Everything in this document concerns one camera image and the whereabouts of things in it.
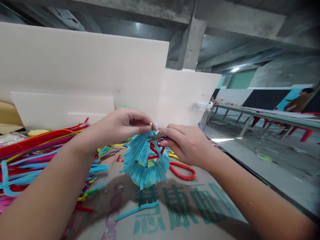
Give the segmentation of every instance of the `yellow sponge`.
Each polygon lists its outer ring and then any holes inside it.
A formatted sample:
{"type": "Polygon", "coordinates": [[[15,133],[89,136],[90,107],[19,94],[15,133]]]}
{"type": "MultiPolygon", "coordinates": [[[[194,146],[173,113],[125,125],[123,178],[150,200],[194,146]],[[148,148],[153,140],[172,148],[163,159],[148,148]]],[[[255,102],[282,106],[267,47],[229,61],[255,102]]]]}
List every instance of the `yellow sponge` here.
{"type": "Polygon", "coordinates": [[[45,129],[33,130],[33,131],[28,132],[28,137],[34,137],[34,136],[37,136],[39,134],[46,133],[46,132],[48,132],[48,130],[45,130],[45,129]]]}

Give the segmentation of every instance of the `concrete ceiling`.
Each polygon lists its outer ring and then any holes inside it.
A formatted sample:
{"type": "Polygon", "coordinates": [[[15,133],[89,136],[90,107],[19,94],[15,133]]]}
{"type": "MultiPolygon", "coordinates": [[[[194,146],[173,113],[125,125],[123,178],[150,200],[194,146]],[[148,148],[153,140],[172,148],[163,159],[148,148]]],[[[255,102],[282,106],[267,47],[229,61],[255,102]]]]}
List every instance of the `concrete ceiling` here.
{"type": "Polygon", "coordinates": [[[167,67],[176,68],[184,32],[197,18],[206,23],[197,68],[226,73],[318,55],[314,9],[300,0],[0,0],[0,21],[169,41],[167,67]]]}

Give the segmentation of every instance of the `green wall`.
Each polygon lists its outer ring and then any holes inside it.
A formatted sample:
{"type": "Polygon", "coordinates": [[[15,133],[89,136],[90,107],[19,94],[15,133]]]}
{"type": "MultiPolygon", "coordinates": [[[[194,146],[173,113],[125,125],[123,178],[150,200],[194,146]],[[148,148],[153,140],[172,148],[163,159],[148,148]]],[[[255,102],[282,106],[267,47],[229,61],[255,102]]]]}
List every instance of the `green wall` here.
{"type": "Polygon", "coordinates": [[[219,83],[218,83],[216,88],[221,88],[222,87],[222,84],[223,84],[223,81],[224,81],[225,78],[226,78],[226,76],[221,76],[220,81],[219,81],[219,83]]]}
{"type": "Polygon", "coordinates": [[[247,89],[247,87],[249,87],[251,80],[253,79],[254,74],[255,74],[255,71],[234,74],[230,80],[228,88],[247,89]]]}

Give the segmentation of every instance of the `black board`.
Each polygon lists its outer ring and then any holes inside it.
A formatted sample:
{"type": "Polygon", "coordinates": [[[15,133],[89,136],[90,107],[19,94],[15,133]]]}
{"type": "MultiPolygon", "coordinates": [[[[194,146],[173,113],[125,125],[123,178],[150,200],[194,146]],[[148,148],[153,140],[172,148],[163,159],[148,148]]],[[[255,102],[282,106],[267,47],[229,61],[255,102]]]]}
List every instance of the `black board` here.
{"type": "Polygon", "coordinates": [[[216,99],[219,91],[220,91],[220,88],[216,88],[213,92],[212,98],[216,99]]]}
{"type": "Polygon", "coordinates": [[[290,91],[254,89],[242,106],[274,110],[290,91]]]}
{"type": "Polygon", "coordinates": [[[320,113],[320,91],[310,100],[302,112],[318,112],[320,113]]]}

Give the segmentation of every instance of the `left hand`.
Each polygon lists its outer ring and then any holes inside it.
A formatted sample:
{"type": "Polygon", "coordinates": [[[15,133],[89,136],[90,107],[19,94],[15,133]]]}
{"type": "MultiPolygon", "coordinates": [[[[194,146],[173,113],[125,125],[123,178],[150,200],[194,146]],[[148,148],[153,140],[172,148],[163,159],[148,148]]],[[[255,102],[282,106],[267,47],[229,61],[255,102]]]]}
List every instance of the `left hand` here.
{"type": "Polygon", "coordinates": [[[81,152],[93,153],[100,147],[118,144],[134,135],[150,132],[150,123],[155,130],[154,122],[145,113],[120,108],[83,130],[70,142],[76,144],[81,152]]]}

